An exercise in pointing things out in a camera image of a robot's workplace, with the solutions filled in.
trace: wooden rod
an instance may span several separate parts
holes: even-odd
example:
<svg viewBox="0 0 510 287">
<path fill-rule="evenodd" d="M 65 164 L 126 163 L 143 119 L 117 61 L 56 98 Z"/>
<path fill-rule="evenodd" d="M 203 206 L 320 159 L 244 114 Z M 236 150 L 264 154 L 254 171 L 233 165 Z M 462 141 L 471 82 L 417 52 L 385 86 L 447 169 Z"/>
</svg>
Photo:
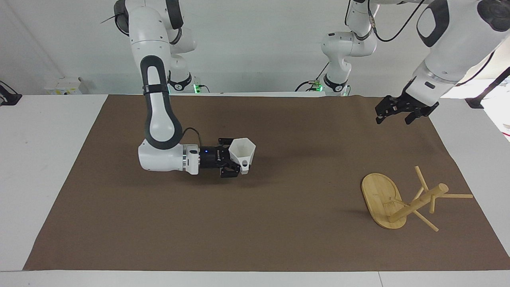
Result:
<svg viewBox="0 0 510 287">
<path fill-rule="evenodd" d="M 445 194 L 445 195 L 441 195 L 440 198 L 468 198 L 468 199 L 471 199 L 471 198 L 473 198 L 473 195 Z"/>
<path fill-rule="evenodd" d="M 430 209 L 428 210 L 428 213 L 434 214 L 436 212 L 436 197 L 430 196 Z"/>
<path fill-rule="evenodd" d="M 392 199 L 391 201 L 396 202 L 396 203 L 400 203 L 400 204 L 402 204 L 403 206 L 409 206 L 409 204 L 407 204 L 407 203 L 405 203 L 405 202 L 403 202 L 403 201 L 401 201 L 401 200 L 398 200 L 398 199 L 396 199 L 396 198 Z"/>
<path fill-rule="evenodd" d="M 405 206 L 395 212 L 394 214 L 389 216 L 389 221 L 391 223 L 396 222 L 400 218 L 404 216 L 408 216 L 409 214 L 413 213 L 414 210 L 417 210 L 420 207 L 425 206 L 430 202 L 431 196 L 441 196 L 448 192 L 448 186 L 444 183 L 440 183 L 438 186 L 434 187 L 433 189 L 427 191 L 426 193 L 422 194 L 417 199 L 413 200 L 409 206 Z"/>
<path fill-rule="evenodd" d="M 416 174 L 418 175 L 418 178 L 420 179 L 421 186 L 425 189 L 425 191 L 428 191 L 427 183 L 425 182 L 425 179 L 423 178 L 423 175 L 421 174 L 421 170 L 419 166 L 415 166 Z"/>
<path fill-rule="evenodd" d="M 413 211 L 414 214 L 416 214 L 416 216 L 421 219 L 423 222 L 425 222 L 426 225 L 428 225 L 430 228 L 432 228 L 432 230 L 434 230 L 435 232 L 438 232 L 439 231 L 439 228 L 437 228 L 434 224 L 432 224 L 432 222 L 430 222 L 427 218 L 425 218 L 425 216 L 421 215 L 421 213 L 417 212 L 416 210 Z"/>
<path fill-rule="evenodd" d="M 413 200 L 417 199 L 418 197 L 420 197 L 420 195 L 422 194 L 423 192 L 423 187 L 420 188 L 420 190 L 418 191 L 418 193 L 415 195 L 415 197 L 413 198 Z"/>
</svg>

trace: white wall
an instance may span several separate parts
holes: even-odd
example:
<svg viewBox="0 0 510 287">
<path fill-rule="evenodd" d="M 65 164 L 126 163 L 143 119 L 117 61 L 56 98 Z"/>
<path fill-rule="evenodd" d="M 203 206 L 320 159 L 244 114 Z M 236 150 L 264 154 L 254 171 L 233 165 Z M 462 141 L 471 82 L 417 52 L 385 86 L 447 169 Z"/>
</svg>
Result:
<svg viewBox="0 0 510 287">
<path fill-rule="evenodd" d="M 112 20 L 99 24 L 113 14 L 115 0 L 3 1 L 65 76 L 82 77 L 91 93 L 140 93 L 127 37 Z M 415 6 L 383 6 L 377 16 L 382 37 L 393 35 Z M 215 92 L 294 90 L 315 78 L 326 63 L 320 49 L 323 35 L 346 29 L 347 0 L 181 0 L 181 7 L 185 25 L 198 41 L 197 50 L 185 58 L 192 73 Z M 0 20 L 0 78 L 20 92 L 41 93 L 48 71 L 4 22 Z M 352 59 L 352 93 L 400 93 L 428 54 L 414 23 L 396 41 L 380 43 L 373 56 Z"/>
</svg>

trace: white table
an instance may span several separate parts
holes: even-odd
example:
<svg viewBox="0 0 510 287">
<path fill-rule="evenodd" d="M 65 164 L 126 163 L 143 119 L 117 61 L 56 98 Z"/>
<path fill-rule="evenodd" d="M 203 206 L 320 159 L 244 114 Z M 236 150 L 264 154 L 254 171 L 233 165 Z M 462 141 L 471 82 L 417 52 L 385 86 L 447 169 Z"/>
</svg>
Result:
<svg viewBox="0 0 510 287">
<path fill-rule="evenodd" d="M 0 108 L 0 286 L 510 286 L 510 271 L 17 272 L 106 97 L 26 95 Z M 430 118 L 510 254 L 510 142 L 463 100 L 441 100 Z"/>
</svg>

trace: brown mat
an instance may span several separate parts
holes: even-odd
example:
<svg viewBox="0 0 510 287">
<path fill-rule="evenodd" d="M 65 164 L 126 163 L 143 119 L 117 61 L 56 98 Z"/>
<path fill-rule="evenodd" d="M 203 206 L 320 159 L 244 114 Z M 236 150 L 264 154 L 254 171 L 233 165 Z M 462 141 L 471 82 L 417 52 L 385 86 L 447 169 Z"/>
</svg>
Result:
<svg viewBox="0 0 510 287">
<path fill-rule="evenodd" d="M 205 144 L 221 136 L 257 145 L 247 176 L 220 179 L 217 170 L 144 171 L 144 99 L 111 95 L 24 269 L 510 269 L 475 200 L 439 199 L 435 214 L 423 208 L 438 233 L 414 215 L 399 230 L 372 220 L 361 192 L 369 173 L 392 178 L 406 201 L 420 186 L 415 165 L 429 186 L 470 192 L 431 122 L 406 126 L 398 115 L 378 126 L 379 100 L 173 98 L 183 126 Z M 196 141 L 190 133 L 182 142 Z"/>
</svg>

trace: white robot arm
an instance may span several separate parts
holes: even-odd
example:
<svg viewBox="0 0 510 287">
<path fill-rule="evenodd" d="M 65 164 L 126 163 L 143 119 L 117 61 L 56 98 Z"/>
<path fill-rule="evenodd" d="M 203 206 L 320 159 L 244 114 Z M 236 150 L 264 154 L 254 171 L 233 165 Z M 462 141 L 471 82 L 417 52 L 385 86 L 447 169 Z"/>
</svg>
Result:
<svg viewBox="0 0 510 287">
<path fill-rule="evenodd" d="M 346 21 L 352 32 L 330 34 L 322 44 L 330 60 L 325 86 L 333 92 L 342 91 L 350 73 L 345 57 L 368 56 L 375 50 L 373 17 L 377 8 L 380 4 L 401 2 L 421 1 L 352 0 Z M 411 113 L 405 120 L 407 124 L 428 116 L 438 106 L 442 95 L 510 36 L 508 0 L 425 0 L 423 3 L 429 6 L 418 19 L 417 30 L 425 45 L 430 47 L 430 54 L 415 70 L 401 96 L 386 96 L 377 105 L 378 124 L 400 112 Z"/>
<path fill-rule="evenodd" d="M 170 105 L 170 91 L 185 91 L 192 82 L 178 54 L 195 50 L 196 42 L 182 27 L 179 0 L 119 0 L 114 12 L 117 27 L 129 35 L 147 103 L 145 140 L 138 148 L 142 167 L 192 175 L 199 167 L 219 168 L 221 177 L 247 174 L 255 150 L 247 138 L 221 138 L 217 147 L 180 144 L 184 134 Z"/>
</svg>

